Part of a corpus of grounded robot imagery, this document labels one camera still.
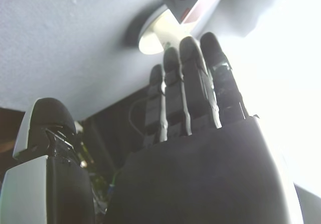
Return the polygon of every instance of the robotic hand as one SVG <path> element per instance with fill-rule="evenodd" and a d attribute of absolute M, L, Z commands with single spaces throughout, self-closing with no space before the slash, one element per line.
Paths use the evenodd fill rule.
<path fill-rule="evenodd" d="M 212 33 L 201 49 L 187 37 L 180 53 L 165 52 L 164 71 L 151 73 L 145 127 L 146 148 L 127 159 L 105 223 L 303 223 L 282 159 L 248 115 Z M 55 99 L 26 112 L 14 149 L 21 164 L 6 173 L 0 224 L 95 222 L 74 135 Z"/>

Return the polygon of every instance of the cable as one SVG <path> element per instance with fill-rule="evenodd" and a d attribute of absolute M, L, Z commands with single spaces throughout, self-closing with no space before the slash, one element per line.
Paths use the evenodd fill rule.
<path fill-rule="evenodd" d="M 136 104 L 138 104 L 139 102 L 143 102 L 146 101 L 148 99 L 148 97 L 143 97 L 139 100 L 136 100 L 135 102 L 133 102 L 130 107 L 129 107 L 129 112 L 128 112 L 128 121 L 130 123 L 130 125 L 133 127 L 134 130 L 136 130 L 137 133 L 139 133 L 139 135 L 141 135 L 142 137 L 144 137 L 144 134 L 134 125 L 134 123 L 131 120 L 131 112 L 133 110 L 133 108 L 135 107 Z"/>

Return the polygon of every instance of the black cable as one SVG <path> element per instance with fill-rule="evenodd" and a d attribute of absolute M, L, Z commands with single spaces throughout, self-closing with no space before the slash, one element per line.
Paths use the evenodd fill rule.
<path fill-rule="evenodd" d="M 141 135 L 142 137 L 144 137 L 144 134 L 134 125 L 134 123 L 131 120 L 131 112 L 133 110 L 133 108 L 135 107 L 136 104 L 138 104 L 139 102 L 143 102 L 146 101 L 148 99 L 148 97 L 143 97 L 139 100 L 136 100 L 135 102 L 133 102 L 130 107 L 129 107 L 129 112 L 128 112 L 128 121 L 129 124 L 133 127 L 134 130 L 136 130 L 137 133 L 139 133 L 139 135 Z"/>

